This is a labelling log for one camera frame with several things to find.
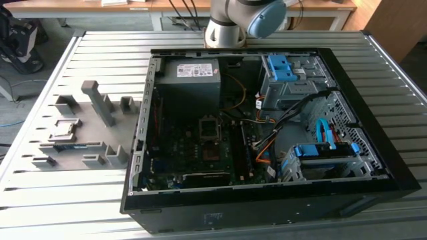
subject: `wooden desk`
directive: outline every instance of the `wooden desk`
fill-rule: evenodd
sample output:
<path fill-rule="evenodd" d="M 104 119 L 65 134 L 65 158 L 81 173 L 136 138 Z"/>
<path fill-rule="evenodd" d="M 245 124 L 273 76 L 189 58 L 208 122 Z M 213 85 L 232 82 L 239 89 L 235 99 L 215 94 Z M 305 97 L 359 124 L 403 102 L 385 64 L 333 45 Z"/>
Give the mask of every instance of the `wooden desk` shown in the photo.
<path fill-rule="evenodd" d="M 185 0 L 189 8 L 192 9 L 190 1 Z M 208 17 L 211 11 L 211 1 L 215 0 L 193 0 L 197 13 L 200 17 Z M 182 17 L 189 17 L 188 10 L 181 0 L 172 0 L 173 5 Z M 344 3 L 339 4 L 331 0 L 303 0 L 304 17 L 332 17 L 333 21 L 329 26 L 331 31 L 339 31 L 343 29 L 348 15 L 355 11 L 357 6 L 351 0 L 344 0 Z M 297 17 L 300 15 L 300 4 L 293 4 L 287 7 L 285 16 Z M 150 5 L 150 22 L 154 31 L 161 31 L 161 18 L 177 17 L 177 14 L 170 6 L 169 0 L 153 0 Z"/>
<path fill-rule="evenodd" d="M 152 3 L 129 2 L 128 5 L 101 7 L 101 1 L 25 0 L 6 3 L 4 7 L 16 18 L 85 18 L 148 13 Z"/>
<path fill-rule="evenodd" d="M 215 0 L 193 0 L 199 12 L 208 12 L 211 10 L 211 1 Z M 172 0 L 172 2 L 178 11 L 186 12 L 186 8 L 181 0 Z M 353 11 L 357 8 L 351 0 L 344 0 L 344 3 L 341 4 L 335 3 L 331 0 L 303 0 L 301 3 L 304 11 L 341 11 L 343 9 Z M 153 0 L 150 8 L 153 12 L 173 11 L 169 0 Z M 299 11 L 300 4 L 288 6 L 287 10 Z"/>
<path fill-rule="evenodd" d="M 189 17 L 181 0 L 172 0 L 182 17 Z M 211 0 L 193 0 L 200 17 L 208 17 Z M 16 18 L 90 18 L 90 17 L 132 17 L 149 14 L 152 28 L 161 31 L 161 18 L 177 17 L 169 0 L 150 0 L 148 2 L 129 2 L 128 5 L 101 7 L 100 1 L 82 0 L 26 0 L 4 5 Z M 349 13 L 356 9 L 351 0 L 343 4 L 331 0 L 303 0 L 304 17 L 332 17 L 329 30 L 339 31 L 347 21 Z M 287 8 L 287 17 L 297 17 L 300 5 Z"/>

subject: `table leg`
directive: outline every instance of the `table leg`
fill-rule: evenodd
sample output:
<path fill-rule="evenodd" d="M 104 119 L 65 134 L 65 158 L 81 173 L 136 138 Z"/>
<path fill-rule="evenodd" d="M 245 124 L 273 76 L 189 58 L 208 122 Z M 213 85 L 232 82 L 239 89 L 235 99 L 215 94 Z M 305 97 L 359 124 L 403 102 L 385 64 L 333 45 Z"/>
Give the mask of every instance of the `table leg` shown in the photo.
<path fill-rule="evenodd" d="M 68 27 L 66 18 L 56 18 L 61 27 Z"/>
<path fill-rule="evenodd" d="M 160 11 L 154 11 L 149 13 L 153 31 L 162 31 L 161 16 L 162 14 Z"/>
<path fill-rule="evenodd" d="M 351 11 L 339 11 L 328 29 L 329 31 L 340 31 L 343 29 L 349 13 Z"/>
<path fill-rule="evenodd" d="M 5 97 L 5 99 L 10 102 L 16 101 L 18 96 L 12 97 L 12 89 L 6 80 L 0 77 L 0 95 Z"/>

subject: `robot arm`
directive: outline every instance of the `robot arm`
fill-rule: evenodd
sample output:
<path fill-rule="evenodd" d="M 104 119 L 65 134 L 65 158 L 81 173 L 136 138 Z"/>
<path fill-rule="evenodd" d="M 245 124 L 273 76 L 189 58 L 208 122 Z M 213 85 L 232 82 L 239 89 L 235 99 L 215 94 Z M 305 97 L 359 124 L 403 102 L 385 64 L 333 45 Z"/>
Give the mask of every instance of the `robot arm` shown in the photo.
<path fill-rule="evenodd" d="M 245 32 L 268 37 L 285 18 L 283 0 L 213 0 L 204 40 L 209 48 L 239 48 Z"/>

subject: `metal work table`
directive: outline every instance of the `metal work table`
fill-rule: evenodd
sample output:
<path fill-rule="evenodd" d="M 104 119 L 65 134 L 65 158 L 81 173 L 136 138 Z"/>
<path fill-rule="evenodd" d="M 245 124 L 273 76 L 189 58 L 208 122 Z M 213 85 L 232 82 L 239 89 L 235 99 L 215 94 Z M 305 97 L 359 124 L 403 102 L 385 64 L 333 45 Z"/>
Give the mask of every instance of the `metal work table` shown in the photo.
<path fill-rule="evenodd" d="M 168 233 L 160 238 L 253 236 L 253 239 L 412 239 L 427 236 L 427 98 L 371 36 L 360 32 L 291 31 L 248 39 L 249 47 L 331 48 L 421 185 L 421 190 L 351 218 L 251 228 Z M 142 239 L 150 235 L 118 213 L 124 169 L 40 171 L 34 136 L 57 116 L 53 95 L 88 102 L 80 86 L 98 82 L 110 101 L 141 99 L 150 49 L 203 48 L 199 32 L 86 32 L 70 39 L 0 165 L 0 236 L 24 239 Z"/>

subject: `yellow cable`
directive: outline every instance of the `yellow cable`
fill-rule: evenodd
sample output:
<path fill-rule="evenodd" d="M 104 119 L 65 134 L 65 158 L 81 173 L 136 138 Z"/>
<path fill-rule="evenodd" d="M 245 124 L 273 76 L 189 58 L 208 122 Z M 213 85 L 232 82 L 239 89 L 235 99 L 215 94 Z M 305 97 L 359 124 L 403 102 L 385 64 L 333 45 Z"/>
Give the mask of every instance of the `yellow cable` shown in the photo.
<path fill-rule="evenodd" d="M 240 106 L 240 104 L 243 104 L 243 102 L 244 102 L 245 99 L 247 99 L 247 89 L 245 89 L 245 86 L 241 84 L 241 82 L 240 82 L 233 76 L 231 76 L 231 75 L 227 74 L 227 73 L 221 73 L 221 74 L 225 75 L 227 77 L 229 77 L 232 80 L 235 80 L 235 82 L 240 85 L 241 90 L 243 90 L 241 101 L 240 101 L 236 105 L 221 109 L 223 111 L 227 111 L 227 110 L 235 109 L 236 107 Z"/>

